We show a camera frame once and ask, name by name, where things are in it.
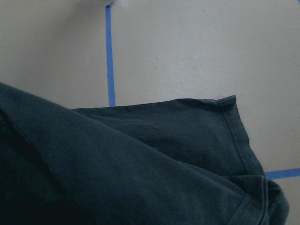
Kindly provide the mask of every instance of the gray floor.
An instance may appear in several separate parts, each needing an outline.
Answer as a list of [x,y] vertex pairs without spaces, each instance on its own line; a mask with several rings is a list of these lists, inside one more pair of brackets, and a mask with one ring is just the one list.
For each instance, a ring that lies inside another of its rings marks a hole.
[[[68,108],[108,106],[106,0],[0,1],[0,81]],[[115,0],[117,105],[237,96],[265,171],[300,167],[297,0]],[[299,177],[276,180],[298,225]]]

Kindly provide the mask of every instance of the blue painter's tape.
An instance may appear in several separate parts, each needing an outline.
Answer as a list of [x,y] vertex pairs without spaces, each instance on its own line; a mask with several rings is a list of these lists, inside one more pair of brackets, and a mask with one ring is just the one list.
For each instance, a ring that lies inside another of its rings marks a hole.
[[111,19],[111,1],[105,7],[105,33],[106,33],[106,67],[107,67],[107,87],[108,87],[108,104],[116,106],[113,77],[113,46],[112,46],[112,19]]
[[270,180],[287,178],[287,177],[298,177],[300,176],[300,168],[266,172],[265,175]]

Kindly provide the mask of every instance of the stitched seam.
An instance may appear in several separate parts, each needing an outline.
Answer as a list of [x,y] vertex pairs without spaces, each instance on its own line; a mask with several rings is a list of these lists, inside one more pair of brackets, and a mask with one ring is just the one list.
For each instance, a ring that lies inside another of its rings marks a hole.
[[241,162],[242,162],[242,164],[243,164],[243,166],[244,166],[244,168],[245,168],[246,174],[249,174],[248,169],[247,169],[247,167],[246,167],[246,164],[245,164],[245,162],[244,162],[244,159],[243,159],[243,157],[242,157],[242,155],[241,155],[240,147],[238,146],[238,144],[237,144],[237,142],[236,142],[235,135],[234,135],[233,130],[232,130],[232,128],[231,128],[231,125],[230,125],[230,122],[231,122],[231,121],[229,122],[230,116],[225,114],[225,110],[224,110],[223,106],[220,104],[220,102],[218,102],[218,103],[219,103],[219,106],[220,106],[220,108],[221,108],[221,112],[222,112],[222,114],[223,114],[223,116],[224,116],[224,118],[225,118],[226,124],[227,124],[227,126],[228,126],[228,128],[229,128],[229,130],[230,130],[230,134],[231,134],[231,137],[232,137],[232,140],[233,140],[235,149],[236,149],[236,151],[237,151],[237,153],[238,153],[238,155],[239,155],[239,157],[240,157],[240,160],[241,160]]

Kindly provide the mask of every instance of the dark green t-shirt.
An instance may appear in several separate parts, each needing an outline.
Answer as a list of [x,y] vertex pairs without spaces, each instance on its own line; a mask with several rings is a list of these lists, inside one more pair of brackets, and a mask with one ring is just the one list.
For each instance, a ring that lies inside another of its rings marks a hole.
[[6,224],[283,225],[236,97],[67,109],[0,83]]

